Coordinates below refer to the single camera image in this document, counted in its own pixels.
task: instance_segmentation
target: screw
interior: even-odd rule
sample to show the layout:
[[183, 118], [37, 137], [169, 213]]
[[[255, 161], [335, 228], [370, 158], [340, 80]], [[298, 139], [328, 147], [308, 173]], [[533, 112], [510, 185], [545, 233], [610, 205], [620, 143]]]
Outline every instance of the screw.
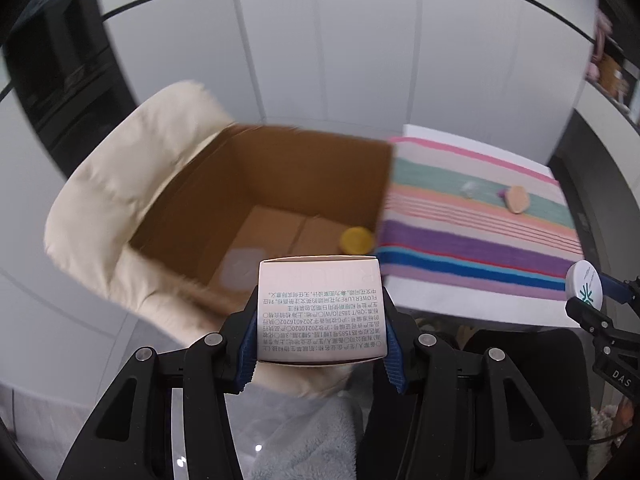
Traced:
[[433, 334], [420, 334], [418, 338], [418, 342], [424, 346], [433, 346], [437, 343], [436, 336]]
[[489, 350], [489, 357], [494, 361], [502, 361], [505, 358], [505, 355], [499, 348], [491, 348]]
[[136, 359], [138, 361], [146, 361], [152, 355], [153, 355], [152, 349], [149, 348], [148, 346], [143, 346], [142, 348], [139, 348], [138, 351], [136, 352]]
[[204, 343], [208, 346], [216, 346], [222, 343], [222, 336], [218, 332], [212, 332], [204, 337]]

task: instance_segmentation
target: yellow lid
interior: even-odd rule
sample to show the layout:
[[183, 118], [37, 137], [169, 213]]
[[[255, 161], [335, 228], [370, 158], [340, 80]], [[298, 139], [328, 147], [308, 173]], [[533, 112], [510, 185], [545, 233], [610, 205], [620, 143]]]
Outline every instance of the yellow lid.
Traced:
[[349, 227], [340, 236], [340, 250], [344, 254], [363, 256], [369, 254], [375, 245], [376, 239], [366, 227]]

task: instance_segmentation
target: cardboard box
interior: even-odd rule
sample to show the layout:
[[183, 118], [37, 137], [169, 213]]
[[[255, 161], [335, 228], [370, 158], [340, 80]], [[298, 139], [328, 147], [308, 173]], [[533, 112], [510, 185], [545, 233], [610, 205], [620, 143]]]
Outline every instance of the cardboard box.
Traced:
[[392, 147], [284, 126], [223, 130], [155, 200], [130, 244], [215, 314], [242, 310], [261, 260], [338, 254], [375, 232]]
[[327, 365], [385, 356], [375, 257], [294, 256], [260, 264], [258, 361]]

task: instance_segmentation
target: green logo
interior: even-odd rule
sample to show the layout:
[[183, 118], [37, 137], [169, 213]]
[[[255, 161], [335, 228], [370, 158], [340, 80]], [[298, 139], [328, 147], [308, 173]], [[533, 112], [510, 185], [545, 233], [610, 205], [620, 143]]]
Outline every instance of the green logo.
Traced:
[[593, 298], [591, 297], [591, 293], [592, 293], [592, 290], [589, 290], [589, 285], [585, 283], [580, 289], [580, 299], [583, 300], [585, 303], [588, 303], [591, 306], [593, 306]]

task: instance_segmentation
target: teal stripe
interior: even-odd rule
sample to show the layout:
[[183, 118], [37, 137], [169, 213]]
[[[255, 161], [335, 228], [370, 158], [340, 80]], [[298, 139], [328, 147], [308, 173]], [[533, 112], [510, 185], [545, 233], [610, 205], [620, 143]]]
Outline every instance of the teal stripe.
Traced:
[[[458, 173], [457, 171], [434, 168], [426, 164], [415, 164], [398, 156], [396, 156], [394, 163], [392, 181], [403, 186], [420, 187], [455, 196], [464, 196], [462, 195], [462, 187], [467, 182], [473, 182], [476, 184], [473, 190], [474, 200], [506, 207], [504, 200], [498, 196], [498, 193], [507, 187], [504, 184]], [[574, 221], [567, 206], [533, 193], [529, 193], [529, 197], [531, 206], [527, 209], [527, 215], [575, 229]]]
[[527, 272], [526, 270], [511, 269], [510, 267], [496, 267], [491, 264], [480, 264], [478, 262], [470, 262], [468, 260], [461, 260], [458, 258], [452, 258], [450, 256], [439, 256], [438, 254], [421, 253], [420, 251], [414, 251], [405, 247], [398, 246], [383, 246], [376, 250], [377, 253], [401, 253], [416, 256], [423, 260], [429, 260], [431, 262], [441, 262], [448, 264], [456, 264], [470, 269], [490, 270], [492, 272], [499, 272], [500, 274], [510, 274], [512, 276], [522, 276], [524, 278], [536, 278], [538, 280], [544, 280], [546, 282], [564, 283], [564, 278], [555, 278], [553, 276], [547, 276], [546, 274], [539, 274], [537, 272]]

